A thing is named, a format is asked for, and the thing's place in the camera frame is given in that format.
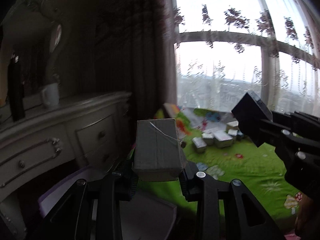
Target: bottle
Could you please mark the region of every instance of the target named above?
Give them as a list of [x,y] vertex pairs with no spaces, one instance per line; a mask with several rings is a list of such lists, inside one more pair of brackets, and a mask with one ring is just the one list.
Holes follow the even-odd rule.
[[25,112],[22,102],[22,91],[20,81],[21,65],[19,57],[13,55],[8,66],[8,98],[10,110],[14,122],[25,117]]

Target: window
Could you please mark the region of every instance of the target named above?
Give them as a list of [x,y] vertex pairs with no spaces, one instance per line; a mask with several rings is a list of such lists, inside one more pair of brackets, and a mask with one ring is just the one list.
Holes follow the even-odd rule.
[[271,110],[320,116],[320,35],[300,0],[175,1],[179,105],[230,111],[254,90]]

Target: mug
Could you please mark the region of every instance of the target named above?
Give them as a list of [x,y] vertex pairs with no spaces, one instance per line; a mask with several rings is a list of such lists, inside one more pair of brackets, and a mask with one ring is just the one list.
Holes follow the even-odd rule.
[[45,107],[49,108],[59,104],[59,88],[58,83],[46,85],[41,90],[41,100]]

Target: dresser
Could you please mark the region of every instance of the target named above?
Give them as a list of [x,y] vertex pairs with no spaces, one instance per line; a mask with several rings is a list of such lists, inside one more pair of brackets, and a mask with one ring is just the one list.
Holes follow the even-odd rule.
[[76,160],[109,170],[130,150],[130,93],[78,95],[26,111],[0,129],[0,202],[36,176]]

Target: colorful blanket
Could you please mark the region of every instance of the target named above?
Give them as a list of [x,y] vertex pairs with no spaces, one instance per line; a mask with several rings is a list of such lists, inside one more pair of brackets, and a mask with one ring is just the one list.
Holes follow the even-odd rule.
[[[180,132],[182,131],[185,134],[183,140],[187,142],[187,146],[183,150],[187,159],[197,163],[200,170],[205,171],[215,179],[227,182],[232,179],[240,179],[281,229],[292,229],[301,195],[297,189],[284,180],[286,170],[283,162],[275,154],[274,147],[263,144],[257,148],[250,140],[243,139],[222,149],[207,146],[206,151],[199,154],[192,145],[192,138],[201,136],[201,130],[206,128],[201,127],[203,124],[207,126],[208,122],[219,122],[221,115],[219,114],[216,120],[215,112],[193,109],[195,118],[190,121],[190,117],[186,117],[183,112],[176,113],[175,118]],[[158,111],[156,117],[164,118],[161,110]],[[195,120],[200,121],[199,125],[196,125]],[[196,213],[197,203],[185,201],[178,181],[140,181],[138,186],[176,204],[186,214]],[[222,202],[220,212],[222,215],[224,214]]]

